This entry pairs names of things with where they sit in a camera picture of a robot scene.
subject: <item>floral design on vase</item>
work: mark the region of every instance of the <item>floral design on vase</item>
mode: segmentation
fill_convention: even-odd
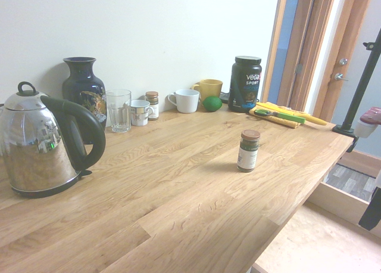
[[[106,121],[107,119],[107,110],[106,110],[106,92],[104,88],[101,88],[102,95],[96,94],[90,91],[82,91],[82,106],[89,109],[91,113],[99,120],[99,122]]]

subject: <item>gray floor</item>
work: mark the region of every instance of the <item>gray floor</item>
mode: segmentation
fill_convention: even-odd
[[[324,182],[362,200],[370,201],[376,180],[336,164]]]

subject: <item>kettle handle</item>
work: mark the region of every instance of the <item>kettle handle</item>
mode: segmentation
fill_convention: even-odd
[[[44,95],[40,98],[57,120],[73,168],[80,171],[94,165],[102,157],[106,147],[105,133],[98,119],[79,104]],[[81,121],[93,136],[93,149],[88,155],[76,119]]]

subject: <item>yellow knife handle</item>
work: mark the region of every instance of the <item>yellow knife handle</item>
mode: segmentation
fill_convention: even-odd
[[[321,120],[319,118],[316,118],[314,116],[311,116],[309,114],[304,114],[304,113],[297,113],[295,112],[294,114],[295,116],[299,116],[299,117],[303,117],[305,118],[307,121],[311,122],[311,123],[314,123],[314,124],[318,124],[318,125],[322,125],[322,126],[326,126],[327,125],[327,122],[325,122],[324,120]]]
[[[271,110],[274,110],[274,111],[277,111],[277,112],[282,112],[282,113],[286,113],[286,114],[290,114],[290,115],[295,115],[295,116],[303,117],[307,121],[309,121],[311,123],[314,123],[314,124],[318,124],[318,125],[322,125],[322,126],[326,126],[327,125],[327,122],[325,122],[324,120],[321,120],[319,118],[311,116],[311,115],[309,115],[307,113],[295,112],[293,110],[285,110],[285,109],[279,108],[278,106],[276,106],[275,104],[272,104],[272,103],[268,104],[268,103],[257,102],[257,104],[259,106],[262,106],[262,107],[265,107],[267,109],[271,109]]]

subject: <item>floor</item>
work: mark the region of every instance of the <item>floor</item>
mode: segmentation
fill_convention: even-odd
[[[325,177],[324,182],[362,200],[370,201],[376,180],[336,164]]]
[[[380,273],[381,238],[306,202],[256,264],[268,273]]]

